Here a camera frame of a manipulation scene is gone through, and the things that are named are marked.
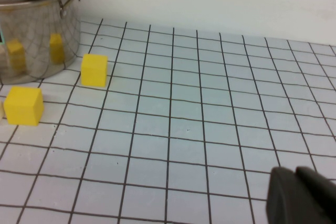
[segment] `yellow block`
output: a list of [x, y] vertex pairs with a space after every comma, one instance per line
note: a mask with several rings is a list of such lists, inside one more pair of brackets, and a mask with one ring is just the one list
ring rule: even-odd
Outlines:
[[105, 87], [107, 56], [86, 54], [81, 65], [82, 85]]
[[17, 71], [26, 70], [25, 49], [18, 39], [7, 42], [10, 65]]
[[4, 109], [9, 124], [37, 126], [44, 110], [41, 89], [12, 87]]
[[61, 64], [65, 60], [61, 34], [50, 35], [50, 58], [54, 64]]

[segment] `stainless steel pot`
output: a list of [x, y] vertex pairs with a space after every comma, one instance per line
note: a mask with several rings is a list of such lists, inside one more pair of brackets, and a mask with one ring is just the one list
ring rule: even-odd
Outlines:
[[79, 36], [75, 0], [0, 0], [0, 84], [58, 73], [75, 60]]

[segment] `black object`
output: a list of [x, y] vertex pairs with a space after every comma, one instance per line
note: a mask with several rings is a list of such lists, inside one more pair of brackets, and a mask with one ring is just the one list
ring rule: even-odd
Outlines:
[[269, 224], [336, 223], [336, 185], [307, 167], [273, 168], [266, 213]]

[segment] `white surface with black grid lines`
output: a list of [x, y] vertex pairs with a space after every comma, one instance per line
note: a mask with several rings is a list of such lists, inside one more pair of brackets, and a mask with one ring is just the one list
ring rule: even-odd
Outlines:
[[[0, 122], [1, 223], [267, 223], [272, 167], [336, 180], [336, 48], [98, 18], [81, 30], [74, 64], [24, 85], [43, 91], [41, 123]], [[89, 52], [109, 57], [105, 88], [80, 84]]]

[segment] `white wall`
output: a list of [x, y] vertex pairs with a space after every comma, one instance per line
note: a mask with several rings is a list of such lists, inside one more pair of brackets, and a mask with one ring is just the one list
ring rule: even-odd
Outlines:
[[82, 0], [85, 15], [336, 45], [336, 0]]

